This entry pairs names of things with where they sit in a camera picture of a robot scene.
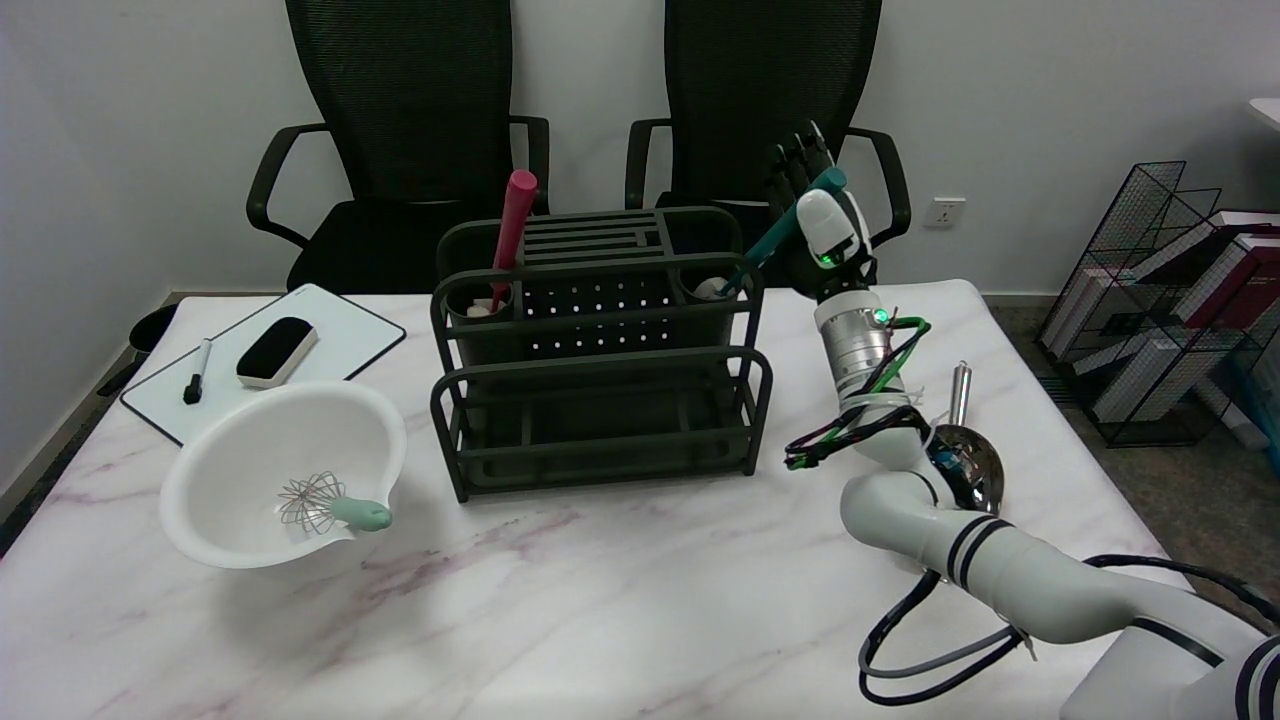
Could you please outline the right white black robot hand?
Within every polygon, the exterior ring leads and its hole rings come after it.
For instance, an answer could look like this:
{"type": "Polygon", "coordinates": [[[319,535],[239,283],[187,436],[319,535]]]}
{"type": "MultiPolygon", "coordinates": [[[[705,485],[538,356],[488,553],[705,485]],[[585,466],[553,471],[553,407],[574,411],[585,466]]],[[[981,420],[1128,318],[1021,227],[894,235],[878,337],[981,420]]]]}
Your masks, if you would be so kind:
{"type": "Polygon", "coordinates": [[[833,167],[835,158],[814,120],[771,150],[764,184],[771,215],[781,222],[794,211],[795,228],[762,265],[768,286],[813,297],[833,281],[849,290],[868,290],[878,281],[865,218],[851,193],[842,187],[820,190],[815,200],[803,199],[833,167]]]}

